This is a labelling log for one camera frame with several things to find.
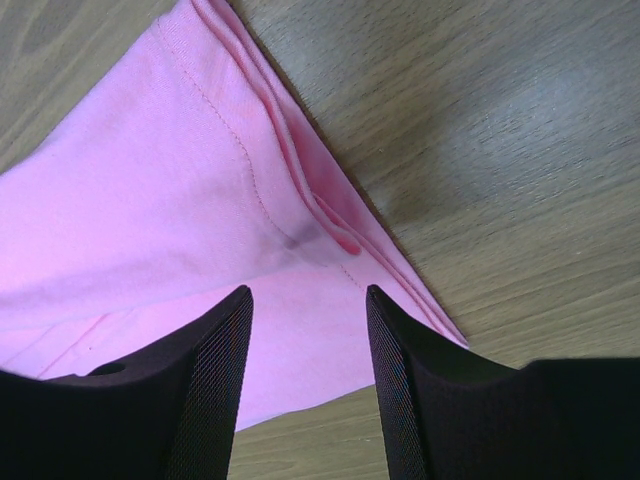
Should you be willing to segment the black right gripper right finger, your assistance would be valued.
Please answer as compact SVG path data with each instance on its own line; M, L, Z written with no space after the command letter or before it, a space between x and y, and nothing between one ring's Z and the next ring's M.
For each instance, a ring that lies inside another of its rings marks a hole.
M639 361L513 369L448 340L381 288L368 335L393 479L635 479Z

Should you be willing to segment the pink t shirt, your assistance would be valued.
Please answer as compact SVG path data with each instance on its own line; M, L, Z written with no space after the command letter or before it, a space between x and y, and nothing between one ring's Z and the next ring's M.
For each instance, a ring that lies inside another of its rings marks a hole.
M465 339L224 1L180 1L1 177L1 366L84 375L254 298L236 426L369 386L365 296Z

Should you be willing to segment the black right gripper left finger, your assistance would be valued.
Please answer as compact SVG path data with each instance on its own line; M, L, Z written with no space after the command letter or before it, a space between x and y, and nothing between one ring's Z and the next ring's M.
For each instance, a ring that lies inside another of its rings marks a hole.
M5 479L223 479L253 318L240 286L198 319L84 376L1 376Z

